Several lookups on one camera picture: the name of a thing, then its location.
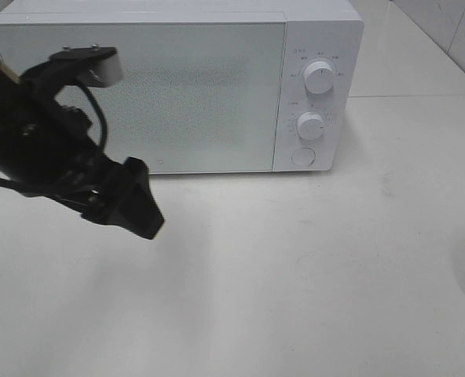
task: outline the table surface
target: table surface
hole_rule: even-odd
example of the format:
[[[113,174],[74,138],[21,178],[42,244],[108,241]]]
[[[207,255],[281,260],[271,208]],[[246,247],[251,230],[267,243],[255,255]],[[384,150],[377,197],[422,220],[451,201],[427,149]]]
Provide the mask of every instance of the table surface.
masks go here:
[[[351,97],[464,95],[463,71],[389,0],[352,0],[365,22]]]
[[[0,188],[0,375],[465,376],[465,96],[349,99],[329,172],[152,189],[147,241]]]

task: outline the white knob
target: white knob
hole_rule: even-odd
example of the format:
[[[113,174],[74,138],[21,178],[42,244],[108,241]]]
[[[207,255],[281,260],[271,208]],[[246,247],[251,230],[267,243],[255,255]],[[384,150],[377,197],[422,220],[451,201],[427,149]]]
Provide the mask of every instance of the white knob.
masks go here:
[[[297,118],[297,133],[301,139],[316,140],[325,132],[325,121],[316,112],[305,112]]]
[[[326,60],[317,60],[304,70],[304,84],[313,94],[322,94],[334,86],[335,68]]]

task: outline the white microwave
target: white microwave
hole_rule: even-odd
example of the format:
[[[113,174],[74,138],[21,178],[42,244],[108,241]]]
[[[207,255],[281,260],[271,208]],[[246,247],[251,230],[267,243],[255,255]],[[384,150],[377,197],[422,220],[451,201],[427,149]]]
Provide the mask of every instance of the white microwave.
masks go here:
[[[106,152],[152,173],[327,170],[363,27],[346,0],[15,0],[0,55],[21,73],[116,47],[124,79],[94,90]],[[88,109],[72,88],[58,100]]]

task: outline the black cable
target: black cable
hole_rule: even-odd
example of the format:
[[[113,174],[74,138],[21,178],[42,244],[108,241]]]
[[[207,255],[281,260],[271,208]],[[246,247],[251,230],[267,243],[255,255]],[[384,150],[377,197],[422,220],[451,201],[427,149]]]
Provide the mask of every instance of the black cable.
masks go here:
[[[105,150],[105,145],[107,144],[108,124],[107,119],[105,118],[105,115],[97,102],[97,99],[91,93],[90,89],[79,81],[74,82],[73,85],[77,86],[84,93],[88,101],[91,103],[91,106],[93,107],[93,110],[95,111],[98,120],[100,121],[100,141],[98,143],[98,148],[93,156],[92,167],[88,170],[87,175],[82,179],[81,183],[84,183],[84,181],[88,181],[90,178],[92,178],[92,176],[97,171],[100,158]],[[69,185],[60,187],[55,185],[36,185],[0,178],[0,187],[4,189],[12,189],[20,193],[31,193],[35,196],[49,196],[69,194],[74,192],[79,186]]]

